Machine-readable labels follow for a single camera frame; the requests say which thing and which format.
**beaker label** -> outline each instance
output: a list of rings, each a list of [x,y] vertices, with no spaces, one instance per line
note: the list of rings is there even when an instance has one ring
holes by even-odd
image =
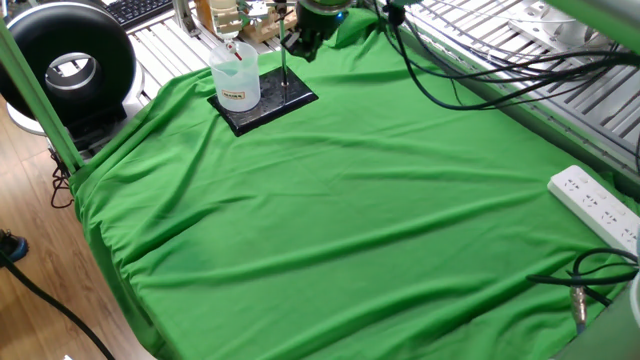
[[[231,100],[244,100],[244,91],[227,91],[227,90],[220,90],[220,92],[222,93],[222,96],[226,97],[227,99],[231,99]]]

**metal connector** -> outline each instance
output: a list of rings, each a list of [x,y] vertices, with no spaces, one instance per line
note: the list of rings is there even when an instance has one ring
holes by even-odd
[[[570,293],[573,319],[576,321],[578,332],[581,332],[587,325],[587,296],[582,286],[572,286]]]
[[[200,29],[196,26],[191,17],[191,8],[188,0],[172,0],[175,10],[174,20],[180,28],[189,36],[194,37],[200,34]]]

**green screen fabric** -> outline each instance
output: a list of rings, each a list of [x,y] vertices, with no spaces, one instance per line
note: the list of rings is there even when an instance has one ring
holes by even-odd
[[[188,74],[72,177],[159,358],[544,360],[574,336],[568,289],[525,276],[603,246],[546,188],[581,164],[498,111],[428,101],[374,20],[354,10],[315,62],[290,61],[319,100],[237,138],[209,71]]]

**power strip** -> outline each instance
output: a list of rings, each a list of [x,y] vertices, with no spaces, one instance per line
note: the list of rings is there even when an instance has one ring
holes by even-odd
[[[579,166],[552,176],[547,188],[604,242],[637,253],[640,218]]]

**cable plug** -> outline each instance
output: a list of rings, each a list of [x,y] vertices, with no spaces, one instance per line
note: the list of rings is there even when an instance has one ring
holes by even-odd
[[[587,295],[585,294],[582,286],[572,286],[570,294],[573,319],[576,322],[578,335],[580,335],[587,326]]]

